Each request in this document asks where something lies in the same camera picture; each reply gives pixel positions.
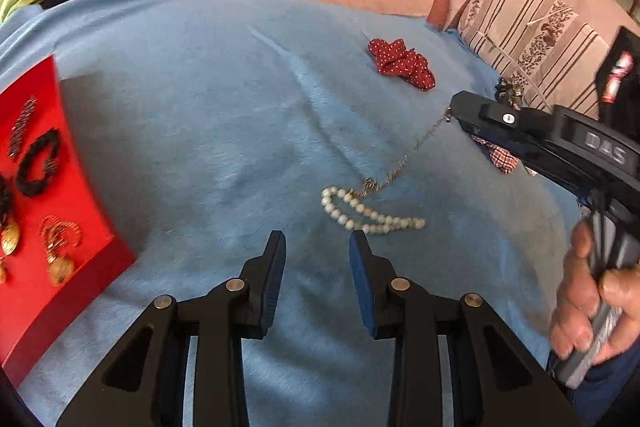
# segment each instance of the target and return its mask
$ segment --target pearl necklace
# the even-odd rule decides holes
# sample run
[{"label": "pearl necklace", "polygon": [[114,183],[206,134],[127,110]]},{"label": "pearl necklace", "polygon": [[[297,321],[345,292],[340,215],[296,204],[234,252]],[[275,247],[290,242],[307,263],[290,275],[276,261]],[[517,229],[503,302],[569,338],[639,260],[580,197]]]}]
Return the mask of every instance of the pearl necklace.
[{"label": "pearl necklace", "polygon": [[[362,230],[364,233],[389,233],[402,229],[420,230],[425,226],[425,220],[420,217],[395,217],[380,214],[369,206],[365,206],[364,203],[360,203],[360,200],[354,197],[352,192],[352,190],[345,188],[327,187],[322,191],[322,199],[320,200],[324,211],[347,230]],[[343,214],[340,208],[334,204],[334,197],[351,205],[357,213],[372,220],[373,224],[363,224],[356,219],[351,219],[347,214]]]},{"label": "pearl necklace", "polygon": [[[447,107],[444,111],[444,114],[440,118],[438,118],[436,123],[433,124],[431,128],[415,143],[413,151],[417,151],[418,149],[420,149],[422,144],[424,144],[424,142],[426,142],[435,134],[435,132],[438,130],[438,127],[440,127],[443,122],[449,123],[450,121],[451,108]],[[382,183],[378,183],[373,178],[367,178],[366,180],[364,180],[364,184],[360,190],[338,187],[325,188],[325,190],[322,191],[322,199],[320,200],[320,204],[324,208],[324,211],[331,217],[333,217],[339,225],[342,225],[347,230],[362,230],[364,233],[389,233],[403,229],[420,230],[426,224],[425,220],[421,217],[385,216],[385,214],[380,214],[379,212],[373,210],[373,208],[365,206],[364,203],[361,202],[361,200],[363,200],[370,194],[375,194],[377,192],[380,192],[380,190],[387,188],[396,180],[396,178],[400,177],[402,175],[402,172],[404,171],[404,167],[406,166],[411,152],[412,150],[408,150],[402,156],[402,159],[398,162],[396,168],[386,174],[386,179]],[[357,219],[351,219],[351,217],[349,217],[347,214],[343,214],[340,208],[338,208],[337,205],[334,204],[334,197],[340,198],[345,203],[350,204],[357,213],[362,214],[365,218],[372,220],[373,223],[363,224]]]}]

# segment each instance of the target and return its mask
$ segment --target dark blue sleeve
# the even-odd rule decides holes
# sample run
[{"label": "dark blue sleeve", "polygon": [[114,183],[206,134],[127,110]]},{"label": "dark blue sleeve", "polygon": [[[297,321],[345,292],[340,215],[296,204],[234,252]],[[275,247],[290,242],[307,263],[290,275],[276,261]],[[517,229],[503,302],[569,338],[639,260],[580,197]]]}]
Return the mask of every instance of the dark blue sleeve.
[{"label": "dark blue sleeve", "polygon": [[640,367],[640,339],[626,353],[591,367],[578,389],[566,390],[566,397],[584,427],[592,427],[599,422],[622,393],[638,367]]}]

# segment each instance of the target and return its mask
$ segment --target red jewelry display tray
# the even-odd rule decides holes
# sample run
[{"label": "red jewelry display tray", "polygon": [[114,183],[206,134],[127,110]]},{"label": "red jewelry display tray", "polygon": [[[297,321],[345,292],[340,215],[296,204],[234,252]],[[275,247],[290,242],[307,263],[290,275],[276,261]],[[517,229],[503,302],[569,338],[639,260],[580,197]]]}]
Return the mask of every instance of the red jewelry display tray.
[{"label": "red jewelry display tray", "polygon": [[[31,96],[37,100],[36,107],[14,162],[7,154],[12,127]],[[15,187],[18,165],[30,144],[52,127],[61,138],[58,170],[42,194],[27,198]],[[42,178],[42,160],[49,150],[46,147],[34,161],[30,180]],[[18,386],[59,334],[134,261],[101,213],[82,172],[66,124],[53,57],[0,93],[0,172],[11,188],[14,219],[20,226],[18,247],[3,262],[8,279],[0,284],[0,361]],[[39,234],[50,214],[75,221],[82,229],[81,244],[61,251],[75,261],[76,271],[60,286],[49,282]]]}]

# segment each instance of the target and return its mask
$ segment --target checkered cloth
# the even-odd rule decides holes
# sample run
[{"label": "checkered cloth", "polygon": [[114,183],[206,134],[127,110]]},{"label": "checkered cloth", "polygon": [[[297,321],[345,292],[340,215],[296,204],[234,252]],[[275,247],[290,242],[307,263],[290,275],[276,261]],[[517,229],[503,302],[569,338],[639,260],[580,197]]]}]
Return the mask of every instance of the checkered cloth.
[{"label": "checkered cloth", "polygon": [[489,149],[489,158],[491,158],[491,162],[505,174],[513,172],[518,166],[518,163],[520,163],[520,160],[518,160],[516,156],[511,154],[507,149],[503,149],[502,147],[489,143],[487,140],[483,140],[478,136],[472,136],[471,139],[480,145],[486,145],[486,148]]}]

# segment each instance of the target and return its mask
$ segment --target white patterned pillowcase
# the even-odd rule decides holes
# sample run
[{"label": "white patterned pillowcase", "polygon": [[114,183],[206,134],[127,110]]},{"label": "white patterned pillowcase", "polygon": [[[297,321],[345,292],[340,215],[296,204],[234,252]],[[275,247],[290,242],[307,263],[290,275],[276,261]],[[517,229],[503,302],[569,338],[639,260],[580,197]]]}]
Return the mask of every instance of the white patterned pillowcase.
[{"label": "white patterned pillowcase", "polygon": [[501,76],[526,86],[529,107],[597,118],[594,83],[607,43],[562,0],[470,0],[462,39]]}]

